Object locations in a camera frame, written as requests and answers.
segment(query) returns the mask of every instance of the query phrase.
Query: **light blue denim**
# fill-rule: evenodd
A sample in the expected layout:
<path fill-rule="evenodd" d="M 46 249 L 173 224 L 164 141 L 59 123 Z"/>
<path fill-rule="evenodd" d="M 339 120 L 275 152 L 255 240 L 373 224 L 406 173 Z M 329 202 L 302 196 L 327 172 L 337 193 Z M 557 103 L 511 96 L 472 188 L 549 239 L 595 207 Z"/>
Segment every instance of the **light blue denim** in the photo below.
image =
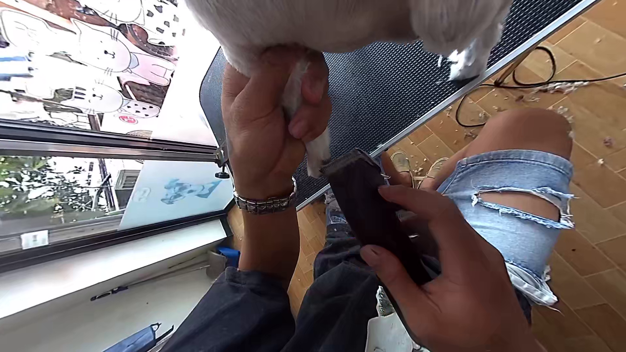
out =
<path fill-rule="evenodd" d="M 515 266 L 510 268 L 510 275 L 512 271 L 514 276 L 521 273 L 525 282 L 539 290 L 547 289 L 544 293 L 550 295 L 545 284 L 548 258 L 561 229 L 574 227 L 569 206 L 572 172 L 572 164 L 555 154 L 499 150 L 460 160 L 438 192 L 455 202 L 474 230 L 502 253 L 508 266 Z M 559 221 L 485 202 L 481 194 L 486 192 L 536 195 L 560 209 Z M 534 282 L 528 282 L 526 276 Z M 549 304 L 550 299 L 535 301 Z"/>

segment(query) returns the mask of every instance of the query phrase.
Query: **white dog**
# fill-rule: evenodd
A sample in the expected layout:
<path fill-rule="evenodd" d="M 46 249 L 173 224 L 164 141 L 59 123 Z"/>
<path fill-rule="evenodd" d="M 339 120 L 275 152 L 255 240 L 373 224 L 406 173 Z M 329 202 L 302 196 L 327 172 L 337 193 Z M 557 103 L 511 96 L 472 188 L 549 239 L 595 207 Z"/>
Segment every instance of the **white dog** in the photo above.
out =
<path fill-rule="evenodd" d="M 198 22 L 215 35 L 228 62 L 250 76 L 266 48 L 301 44 L 345 53 L 375 41 L 408 43 L 443 56 L 455 51 L 451 80 L 480 75 L 491 48 L 500 40 L 512 0 L 187 0 Z M 300 78 L 307 63 L 292 73 L 283 105 L 300 105 Z M 331 157 L 328 129 L 307 143 L 309 175 Z"/>

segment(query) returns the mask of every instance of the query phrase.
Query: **window sill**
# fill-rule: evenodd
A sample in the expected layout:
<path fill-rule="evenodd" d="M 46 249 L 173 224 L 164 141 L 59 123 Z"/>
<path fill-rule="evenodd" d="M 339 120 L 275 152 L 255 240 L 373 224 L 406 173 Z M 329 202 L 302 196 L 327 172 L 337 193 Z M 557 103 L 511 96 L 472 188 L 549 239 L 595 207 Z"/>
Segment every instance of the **window sill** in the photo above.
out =
<path fill-rule="evenodd" d="M 226 238 L 219 220 L 0 275 L 0 319 Z"/>

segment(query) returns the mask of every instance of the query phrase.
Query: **blue object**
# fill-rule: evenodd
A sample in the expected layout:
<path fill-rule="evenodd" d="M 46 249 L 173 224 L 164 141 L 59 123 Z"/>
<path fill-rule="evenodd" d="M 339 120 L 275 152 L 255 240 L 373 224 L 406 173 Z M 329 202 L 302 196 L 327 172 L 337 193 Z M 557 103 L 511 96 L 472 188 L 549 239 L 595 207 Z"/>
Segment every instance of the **blue object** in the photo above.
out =
<path fill-rule="evenodd" d="M 174 326 L 172 326 L 172 328 L 166 331 L 163 335 L 157 337 L 156 331 L 160 326 L 161 323 L 156 323 L 145 329 L 141 329 L 131 336 L 107 348 L 104 352 L 148 352 L 156 346 L 161 339 L 169 335 L 174 330 Z"/>
<path fill-rule="evenodd" d="M 217 251 L 226 257 L 226 266 L 239 267 L 239 251 L 228 247 L 217 247 Z"/>

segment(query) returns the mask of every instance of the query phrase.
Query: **hand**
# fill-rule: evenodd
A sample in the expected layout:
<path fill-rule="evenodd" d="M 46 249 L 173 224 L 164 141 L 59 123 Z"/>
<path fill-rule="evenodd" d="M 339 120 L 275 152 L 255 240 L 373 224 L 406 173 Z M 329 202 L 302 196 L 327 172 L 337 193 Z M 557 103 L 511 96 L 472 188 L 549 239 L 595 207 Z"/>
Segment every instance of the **hand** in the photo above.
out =
<path fill-rule="evenodd" d="M 307 60 L 309 67 L 302 78 L 302 104 L 288 122 L 280 102 L 299 60 Z M 302 48 L 268 49 L 250 78 L 227 65 L 222 115 L 239 195 L 259 200 L 289 195 L 304 143 L 321 135 L 330 119 L 324 56 Z"/>
<path fill-rule="evenodd" d="M 381 187 L 379 193 L 427 222 L 439 246 L 442 273 L 421 287 L 389 251 L 361 249 L 417 343 L 433 352 L 542 350 L 515 297 L 502 255 L 472 229 L 454 202 L 434 191 L 403 186 Z"/>

